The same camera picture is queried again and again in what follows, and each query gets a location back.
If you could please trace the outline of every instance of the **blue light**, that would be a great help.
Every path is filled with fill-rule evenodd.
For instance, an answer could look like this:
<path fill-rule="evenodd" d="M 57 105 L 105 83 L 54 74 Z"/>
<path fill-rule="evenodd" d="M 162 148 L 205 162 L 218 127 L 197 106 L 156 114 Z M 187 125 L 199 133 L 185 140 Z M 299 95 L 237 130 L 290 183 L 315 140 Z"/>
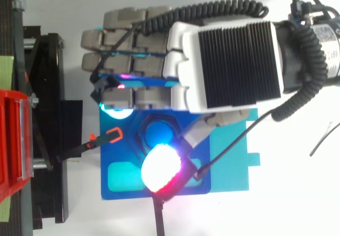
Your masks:
<path fill-rule="evenodd" d="M 111 116 L 114 119 L 125 119 L 127 117 L 129 117 L 132 112 L 133 109 L 106 109 L 105 105 L 100 103 L 100 109 L 105 112 L 106 114 L 108 114 L 109 116 Z"/>

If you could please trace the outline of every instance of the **bolt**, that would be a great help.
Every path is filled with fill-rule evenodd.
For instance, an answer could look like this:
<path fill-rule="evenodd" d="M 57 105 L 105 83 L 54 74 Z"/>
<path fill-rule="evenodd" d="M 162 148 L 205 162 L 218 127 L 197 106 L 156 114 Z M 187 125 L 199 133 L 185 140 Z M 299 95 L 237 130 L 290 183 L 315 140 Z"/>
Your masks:
<path fill-rule="evenodd" d="M 64 49 L 65 48 L 65 41 L 62 38 L 59 40 L 58 48 L 59 49 Z"/>
<path fill-rule="evenodd" d="M 32 94 L 31 97 L 29 98 L 29 101 L 31 103 L 31 106 L 33 108 L 36 108 L 37 104 L 39 103 L 39 98 L 37 98 L 36 94 Z"/>
<path fill-rule="evenodd" d="M 19 12 L 24 12 L 26 10 L 26 0 L 14 0 L 13 9 Z"/>

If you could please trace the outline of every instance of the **blue acrylic plate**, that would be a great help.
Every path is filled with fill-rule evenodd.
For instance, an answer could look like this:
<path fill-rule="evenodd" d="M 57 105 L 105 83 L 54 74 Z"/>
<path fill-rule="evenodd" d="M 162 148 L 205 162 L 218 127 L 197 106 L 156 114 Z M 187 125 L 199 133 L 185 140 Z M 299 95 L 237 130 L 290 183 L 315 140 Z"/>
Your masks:
<path fill-rule="evenodd" d="M 127 77 L 120 78 L 120 81 L 126 87 L 172 86 L 177 83 Z M 120 127 L 124 137 L 114 144 L 101 147 L 101 196 L 106 200 L 151 197 L 140 175 L 146 155 L 142 147 L 152 148 L 157 143 L 170 141 L 176 131 L 183 130 L 200 115 L 169 110 L 129 113 L 125 110 L 115 111 L 112 116 L 118 119 L 100 110 L 100 134 Z M 256 118 L 257 110 L 254 109 L 247 120 Z M 245 121 L 215 129 L 209 138 L 191 152 L 190 158 L 200 167 L 209 162 L 210 157 L 217 156 L 244 130 Z M 248 190 L 248 166 L 260 165 L 260 159 L 259 154 L 248 154 L 246 144 L 247 139 L 244 138 L 212 167 L 202 181 L 190 180 L 179 195 Z"/>

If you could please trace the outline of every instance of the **white table surface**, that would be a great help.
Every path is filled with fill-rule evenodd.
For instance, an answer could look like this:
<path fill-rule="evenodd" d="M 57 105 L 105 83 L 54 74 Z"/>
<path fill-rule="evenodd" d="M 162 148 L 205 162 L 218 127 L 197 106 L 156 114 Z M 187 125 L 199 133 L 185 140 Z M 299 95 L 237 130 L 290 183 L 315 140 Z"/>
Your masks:
<path fill-rule="evenodd" d="M 83 141 L 99 133 L 98 106 L 90 98 L 89 74 L 81 71 L 84 30 L 101 26 L 106 11 L 128 6 L 180 6 L 209 0 L 27 0 L 25 25 L 41 25 L 65 40 L 66 99 L 83 99 Z M 259 0 L 268 19 L 287 18 L 291 0 Z M 340 10 L 339 0 L 321 0 Z M 313 158 L 309 152 L 330 121 L 340 120 L 340 88 L 323 90 L 290 119 L 261 123 L 248 136 L 261 166 L 249 168 L 250 191 L 175 197 L 164 205 L 167 236 L 340 235 L 340 132 Z M 43 220 L 36 236 L 156 235 L 152 200 L 102 201 L 99 151 L 68 162 L 70 216 L 64 224 Z"/>

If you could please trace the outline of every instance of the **robotic hand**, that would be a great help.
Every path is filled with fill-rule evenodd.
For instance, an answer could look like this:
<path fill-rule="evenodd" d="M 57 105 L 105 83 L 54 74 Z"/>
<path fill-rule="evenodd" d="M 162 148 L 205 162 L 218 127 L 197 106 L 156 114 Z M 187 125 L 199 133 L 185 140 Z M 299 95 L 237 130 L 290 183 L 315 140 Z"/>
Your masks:
<path fill-rule="evenodd" d="M 339 13 L 319 0 L 313 1 L 293 0 L 290 19 L 279 23 L 264 20 L 269 9 L 250 0 L 107 12 L 103 30 L 85 31 L 81 40 L 83 48 L 92 50 L 82 61 L 83 70 L 92 72 L 95 91 L 91 96 L 106 109 L 173 109 L 203 114 L 173 142 L 173 146 L 188 150 L 181 155 L 188 165 L 190 149 L 215 127 L 240 121 L 250 108 L 296 92 L 259 118 L 222 156 L 267 115 L 281 121 L 308 103 L 323 86 L 340 81 Z M 207 19 L 215 21 L 207 24 Z M 117 88 L 119 79 L 134 77 L 178 84 Z M 193 175 L 200 179 L 220 156 L 199 170 L 189 169 L 177 182 L 186 182 Z M 158 193 L 169 199 L 179 187 Z"/>

